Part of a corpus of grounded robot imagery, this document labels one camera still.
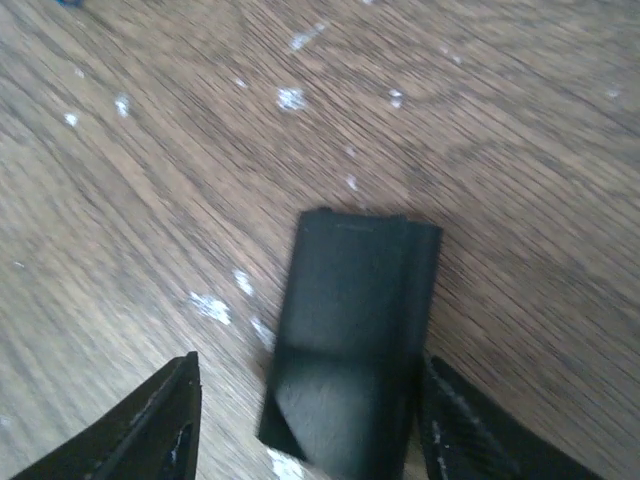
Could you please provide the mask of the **black battery cover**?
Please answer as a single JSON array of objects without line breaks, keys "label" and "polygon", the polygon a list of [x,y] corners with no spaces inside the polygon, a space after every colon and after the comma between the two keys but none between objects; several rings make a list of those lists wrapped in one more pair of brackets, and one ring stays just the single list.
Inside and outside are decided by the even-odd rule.
[{"label": "black battery cover", "polygon": [[442,231],[303,212],[258,437],[333,479],[404,470]]}]

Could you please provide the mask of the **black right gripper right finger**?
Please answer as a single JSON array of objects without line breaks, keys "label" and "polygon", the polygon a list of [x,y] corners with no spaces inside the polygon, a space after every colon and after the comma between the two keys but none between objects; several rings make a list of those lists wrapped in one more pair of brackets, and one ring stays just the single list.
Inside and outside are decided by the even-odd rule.
[{"label": "black right gripper right finger", "polygon": [[526,428],[437,356],[424,359],[417,418],[430,479],[602,478]]}]

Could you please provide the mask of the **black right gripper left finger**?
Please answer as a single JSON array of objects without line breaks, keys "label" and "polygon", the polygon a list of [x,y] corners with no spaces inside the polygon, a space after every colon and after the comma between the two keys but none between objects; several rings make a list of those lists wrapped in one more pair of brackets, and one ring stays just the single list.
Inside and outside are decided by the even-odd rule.
[{"label": "black right gripper left finger", "polygon": [[13,479],[193,479],[201,412],[198,354],[192,351],[171,359]]}]

